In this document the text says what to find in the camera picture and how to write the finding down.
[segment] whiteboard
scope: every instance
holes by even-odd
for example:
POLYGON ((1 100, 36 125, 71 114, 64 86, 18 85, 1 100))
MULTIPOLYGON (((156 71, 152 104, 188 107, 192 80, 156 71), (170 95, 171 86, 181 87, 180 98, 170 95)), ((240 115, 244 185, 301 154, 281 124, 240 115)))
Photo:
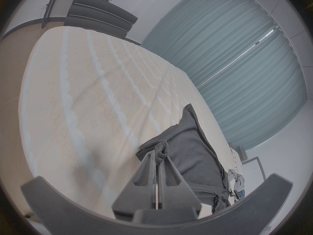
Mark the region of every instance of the whiteboard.
POLYGON ((242 167, 245 172, 245 196, 247 196, 260 186, 266 178, 258 157, 242 162, 242 167))

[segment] bed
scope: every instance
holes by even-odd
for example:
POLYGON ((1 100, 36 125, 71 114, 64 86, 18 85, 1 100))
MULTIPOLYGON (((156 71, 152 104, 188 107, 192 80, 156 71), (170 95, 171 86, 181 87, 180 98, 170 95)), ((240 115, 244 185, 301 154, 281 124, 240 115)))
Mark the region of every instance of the bed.
POLYGON ((235 169, 217 121, 185 72, 116 37, 50 29, 30 54, 19 98, 27 163, 34 177, 114 218, 111 205, 139 166, 138 147, 177 124, 189 103, 225 171, 235 169))

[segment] curtain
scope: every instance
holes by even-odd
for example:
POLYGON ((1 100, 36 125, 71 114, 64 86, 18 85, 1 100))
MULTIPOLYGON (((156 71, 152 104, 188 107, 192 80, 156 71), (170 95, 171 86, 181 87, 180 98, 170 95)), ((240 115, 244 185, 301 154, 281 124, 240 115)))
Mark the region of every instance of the curtain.
MULTIPOLYGON (((185 71, 199 86, 274 27, 252 0, 183 0, 141 46, 185 71)), ((280 131, 307 100, 297 58, 279 30, 199 92, 226 140, 246 150, 280 131)))

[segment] gray fabric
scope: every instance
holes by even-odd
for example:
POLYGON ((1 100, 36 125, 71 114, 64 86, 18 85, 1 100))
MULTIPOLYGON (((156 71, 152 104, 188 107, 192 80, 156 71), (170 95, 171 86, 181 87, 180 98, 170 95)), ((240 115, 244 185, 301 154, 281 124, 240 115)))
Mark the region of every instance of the gray fabric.
POLYGON ((244 176, 238 174, 234 169, 228 170, 228 182, 232 179, 235 179, 234 190, 242 191, 245 188, 245 179, 244 176))
POLYGON ((155 146, 167 141, 166 152, 202 203, 213 206, 212 212, 230 206, 226 172, 204 132, 196 113, 188 104, 178 124, 139 147, 140 161, 155 146))

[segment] mattress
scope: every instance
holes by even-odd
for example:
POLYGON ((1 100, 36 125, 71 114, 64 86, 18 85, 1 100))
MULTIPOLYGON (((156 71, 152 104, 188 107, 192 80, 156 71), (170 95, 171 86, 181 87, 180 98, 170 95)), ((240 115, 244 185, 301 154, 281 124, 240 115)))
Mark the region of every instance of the mattress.
POLYGON ((22 145, 34 177, 114 218, 111 205, 139 167, 138 147, 177 124, 191 103, 224 169, 228 143, 185 72, 133 43, 76 27, 34 46, 19 98, 22 145))

